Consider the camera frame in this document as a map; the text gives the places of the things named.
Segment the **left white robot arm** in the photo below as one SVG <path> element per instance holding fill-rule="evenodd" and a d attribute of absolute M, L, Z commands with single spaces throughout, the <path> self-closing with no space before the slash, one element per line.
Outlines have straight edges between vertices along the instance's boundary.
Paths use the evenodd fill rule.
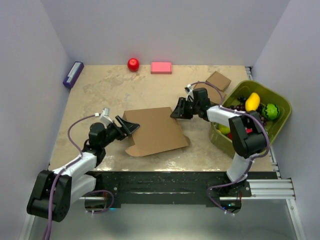
<path fill-rule="evenodd" d="M 131 136 L 140 124 L 116 116 L 107 125 L 96 122 L 89 127 L 88 138 L 79 155 L 54 170 L 42 170 L 35 180 L 26 211 L 28 214 L 61 222 L 71 204 L 87 193 L 99 196 L 104 184 L 88 172 L 96 168 L 106 155 L 106 146 Z"/>

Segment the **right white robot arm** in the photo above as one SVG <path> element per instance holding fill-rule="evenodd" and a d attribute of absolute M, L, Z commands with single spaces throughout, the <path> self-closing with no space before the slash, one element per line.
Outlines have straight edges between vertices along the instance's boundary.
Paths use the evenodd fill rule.
<path fill-rule="evenodd" d="M 241 181 L 245 180 L 255 159 L 265 156 L 270 149 L 268 134 L 256 111 L 244 112 L 211 104 L 206 88 L 185 88 L 186 97 L 180 97 L 170 117 L 190 120 L 197 115 L 199 118 L 224 125 L 230 129 L 232 146 L 235 151 L 232 164 L 226 171 L 228 181 L 210 186 L 208 189 L 222 188 L 230 197 L 240 190 Z"/>

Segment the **large brown cardboard box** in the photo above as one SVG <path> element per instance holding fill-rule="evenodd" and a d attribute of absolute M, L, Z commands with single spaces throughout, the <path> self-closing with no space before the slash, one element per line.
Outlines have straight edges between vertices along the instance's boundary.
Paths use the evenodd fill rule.
<path fill-rule="evenodd" d="M 167 107 L 126 110 L 123 118 L 140 127 L 129 137 L 132 143 L 125 152 L 132 157 L 145 157 L 184 148 L 190 140 Z"/>

